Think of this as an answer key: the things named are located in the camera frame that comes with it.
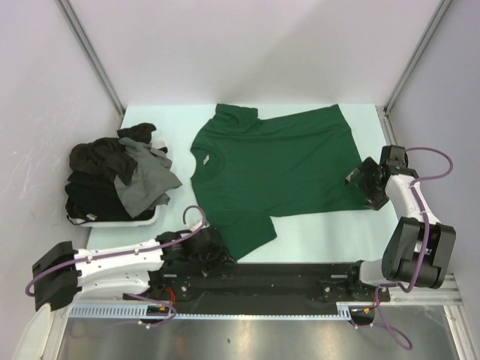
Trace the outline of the green t shirt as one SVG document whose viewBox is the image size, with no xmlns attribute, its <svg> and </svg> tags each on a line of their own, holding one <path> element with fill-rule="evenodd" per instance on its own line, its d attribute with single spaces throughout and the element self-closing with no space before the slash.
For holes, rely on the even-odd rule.
<svg viewBox="0 0 480 360">
<path fill-rule="evenodd" d="M 276 238 L 274 218 L 367 207 L 345 183 L 361 158 L 337 105 L 261 119 L 219 104 L 190 150 L 196 201 L 235 259 Z"/>
</svg>

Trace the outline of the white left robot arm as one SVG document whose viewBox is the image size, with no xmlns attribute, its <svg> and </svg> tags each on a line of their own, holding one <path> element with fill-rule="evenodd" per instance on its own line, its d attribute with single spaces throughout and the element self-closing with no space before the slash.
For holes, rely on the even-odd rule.
<svg viewBox="0 0 480 360">
<path fill-rule="evenodd" d="M 25 291 L 35 309 L 49 305 L 55 311 L 82 297 L 108 298 L 127 293 L 159 299 L 166 282 L 156 272 L 207 275 L 225 263 L 234 263 L 220 232 L 197 224 L 193 229 L 164 232 L 134 245 L 103 250 L 76 249 L 69 241 L 53 246 L 32 266 Z"/>
</svg>

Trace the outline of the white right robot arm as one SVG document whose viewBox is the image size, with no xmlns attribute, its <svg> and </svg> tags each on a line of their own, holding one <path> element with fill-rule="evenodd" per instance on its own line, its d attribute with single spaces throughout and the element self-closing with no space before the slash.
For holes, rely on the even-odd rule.
<svg viewBox="0 0 480 360">
<path fill-rule="evenodd" d="M 345 179 L 364 195 L 369 209 L 394 206 L 397 226 L 380 259 L 359 260 L 349 273 L 346 293 L 365 300 L 374 287 L 414 288 L 442 286 L 456 240 L 455 229 L 433 214 L 422 194 L 423 178 L 409 166 L 407 149 L 398 145 L 382 148 L 380 159 L 369 157 Z"/>
</svg>

